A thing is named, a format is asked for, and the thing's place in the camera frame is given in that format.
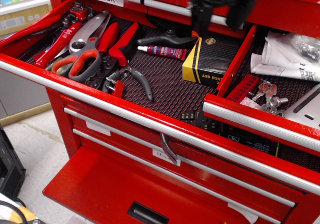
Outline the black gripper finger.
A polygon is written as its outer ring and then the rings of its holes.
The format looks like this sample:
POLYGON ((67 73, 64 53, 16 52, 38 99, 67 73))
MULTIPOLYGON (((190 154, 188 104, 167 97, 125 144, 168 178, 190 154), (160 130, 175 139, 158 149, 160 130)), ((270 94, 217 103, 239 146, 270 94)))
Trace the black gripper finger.
POLYGON ((229 0, 228 6, 230 7, 226 24, 233 31, 237 31, 243 24, 245 19, 254 7, 256 0, 229 0))
POLYGON ((191 10, 191 27, 198 33, 199 37, 206 36, 211 23, 212 13, 213 6, 210 4, 193 5, 191 10))

